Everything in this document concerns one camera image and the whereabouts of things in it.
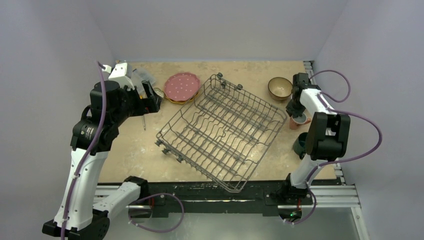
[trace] stacked plates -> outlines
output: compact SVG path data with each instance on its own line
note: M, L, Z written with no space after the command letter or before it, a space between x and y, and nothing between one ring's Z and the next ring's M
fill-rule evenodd
M177 73L165 82L165 96L172 103L183 104L192 100L200 88L200 80L190 72Z

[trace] wooden table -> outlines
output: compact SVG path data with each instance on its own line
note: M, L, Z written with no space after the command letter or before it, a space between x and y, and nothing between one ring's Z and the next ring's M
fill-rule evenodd
M268 81L273 77L291 81L294 74L305 73L301 61L133 62L131 65L149 71L156 78L154 87L161 89L176 73L191 72L203 83L212 74L220 72L226 80L242 84L244 90L283 110L288 101L273 100L268 94ZM155 145L158 131L180 108L181 105L164 99L160 112L145 115L146 130L142 117L127 119L119 128L119 136L113 142L99 182L122 182L128 176L141 177L149 182L209 181L187 163L179 163L174 155L163 154L162 147ZM250 180L283 180L294 171L300 159L292 150L293 142L308 128L309 124L290 130L287 121ZM333 167L324 167L316 178L335 179Z

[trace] dish rack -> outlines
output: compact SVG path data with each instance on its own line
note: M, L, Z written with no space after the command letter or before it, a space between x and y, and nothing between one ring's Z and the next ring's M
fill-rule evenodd
M212 75L156 135L172 153L231 193L240 192L287 120L284 111Z

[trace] brown bowl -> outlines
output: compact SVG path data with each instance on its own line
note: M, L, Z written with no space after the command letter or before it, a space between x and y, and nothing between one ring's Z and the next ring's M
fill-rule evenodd
M284 77L274 77L268 82L268 92L272 99L283 101L292 95L293 84Z

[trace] pink mug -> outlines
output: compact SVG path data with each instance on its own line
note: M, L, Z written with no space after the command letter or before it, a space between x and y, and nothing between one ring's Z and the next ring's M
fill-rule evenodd
M301 126L308 124L310 122L311 122L311 118L306 117L306 115L302 113L302 116L299 116L296 118L293 118L293 116L291 116L288 126L291 130L297 130Z

